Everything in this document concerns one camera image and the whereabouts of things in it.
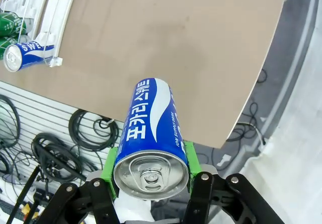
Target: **silver can top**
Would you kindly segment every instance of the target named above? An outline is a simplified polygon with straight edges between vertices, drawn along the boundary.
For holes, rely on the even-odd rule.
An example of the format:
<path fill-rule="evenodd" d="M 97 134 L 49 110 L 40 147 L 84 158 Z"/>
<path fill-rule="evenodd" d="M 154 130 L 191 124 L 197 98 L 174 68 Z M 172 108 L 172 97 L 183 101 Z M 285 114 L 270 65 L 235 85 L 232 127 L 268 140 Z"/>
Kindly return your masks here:
<path fill-rule="evenodd" d="M 120 160 L 114 168 L 116 185 L 144 200 L 166 199 L 179 194 L 189 180 L 186 164 L 163 151 L 140 151 Z"/>
<path fill-rule="evenodd" d="M 18 46 L 9 45 L 4 53 L 4 64 L 8 71 L 16 72 L 22 64 L 22 55 Z"/>

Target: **blue can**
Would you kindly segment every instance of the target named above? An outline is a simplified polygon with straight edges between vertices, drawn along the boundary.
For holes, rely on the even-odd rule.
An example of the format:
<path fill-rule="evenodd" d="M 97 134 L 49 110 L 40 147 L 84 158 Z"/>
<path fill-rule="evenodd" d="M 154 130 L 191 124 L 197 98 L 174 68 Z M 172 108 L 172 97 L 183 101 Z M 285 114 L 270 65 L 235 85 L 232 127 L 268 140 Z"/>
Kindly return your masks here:
<path fill-rule="evenodd" d="M 54 55 L 54 45 L 41 46 L 36 41 L 8 46 L 4 53 L 5 67 L 16 72 L 34 64 L 50 61 Z"/>
<path fill-rule="evenodd" d="M 156 78 L 140 81 L 123 127 L 115 183 L 137 198 L 169 198 L 187 185 L 187 165 L 171 88 Z"/>

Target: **can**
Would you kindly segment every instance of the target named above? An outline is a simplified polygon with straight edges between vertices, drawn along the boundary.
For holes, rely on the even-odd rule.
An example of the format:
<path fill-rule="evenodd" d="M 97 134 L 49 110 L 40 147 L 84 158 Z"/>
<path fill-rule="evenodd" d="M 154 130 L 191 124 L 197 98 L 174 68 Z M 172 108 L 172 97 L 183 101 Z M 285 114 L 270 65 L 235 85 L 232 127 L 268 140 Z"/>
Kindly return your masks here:
<path fill-rule="evenodd" d="M 187 186 L 187 165 L 171 88 L 156 78 L 140 81 L 118 147 L 116 185 L 140 199 L 169 198 Z"/>
<path fill-rule="evenodd" d="M 36 41 L 16 43 L 8 46 L 4 54 L 4 64 L 8 71 L 16 72 L 23 68 L 45 63 L 53 58 L 54 45 L 41 46 Z"/>
<path fill-rule="evenodd" d="M 29 41 L 30 38 L 27 35 L 21 35 L 20 36 L 20 42 L 24 43 Z M 11 44 L 18 43 L 18 36 L 12 37 L 12 36 L 6 36 L 0 38 L 0 60 L 4 59 L 4 53 L 6 48 Z"/>
<path fill-rule="evenodd" d="M 20 33 L 28 34 L 33 27 L 33 19 L 24 19 L 19 18 L 17 14 L 11 13 L 1 13 L 0 14 L 0 36 L 12 36 Z"/>

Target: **white wave logo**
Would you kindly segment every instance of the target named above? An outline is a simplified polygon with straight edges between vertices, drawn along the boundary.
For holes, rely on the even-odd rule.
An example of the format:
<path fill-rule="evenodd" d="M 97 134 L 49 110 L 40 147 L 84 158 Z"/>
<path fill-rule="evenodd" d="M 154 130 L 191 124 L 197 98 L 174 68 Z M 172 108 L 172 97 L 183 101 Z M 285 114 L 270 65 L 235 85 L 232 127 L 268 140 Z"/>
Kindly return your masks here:
<path fill-rule="evenodd" d="M 153 137 L 156 140 L 156 128 L 162 117 L 163 113 L 165 112 L 166 108 L 168 107 L 171 94 L 170 88 L 168 84 L 160 79 L 155 79 L 156 83 L 156 95 L 151 107 L 150 113 L 150 126 Z"/>
<path fill-rule="evenodd" d="M 39 58 L 48 58 L 54 55 L 54 48 L 49 50 L 32 50 L 30 52 L 25 53 L 25 55 L 34 55 Z"/>

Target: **cardboard surface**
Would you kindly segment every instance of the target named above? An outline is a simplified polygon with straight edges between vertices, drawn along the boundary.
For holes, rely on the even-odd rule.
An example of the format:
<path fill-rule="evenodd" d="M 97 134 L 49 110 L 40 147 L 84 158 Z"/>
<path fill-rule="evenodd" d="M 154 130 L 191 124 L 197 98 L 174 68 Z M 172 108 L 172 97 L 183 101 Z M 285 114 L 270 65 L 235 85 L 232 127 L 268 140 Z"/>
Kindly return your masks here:
<path fill-rule="evenodd" d="M 135 84 L 172 87 L 184 139 L 221 147 L 267 55 L 284 0 L 74 0 L 63 65 L 0 80 L 121 121 Z"/>

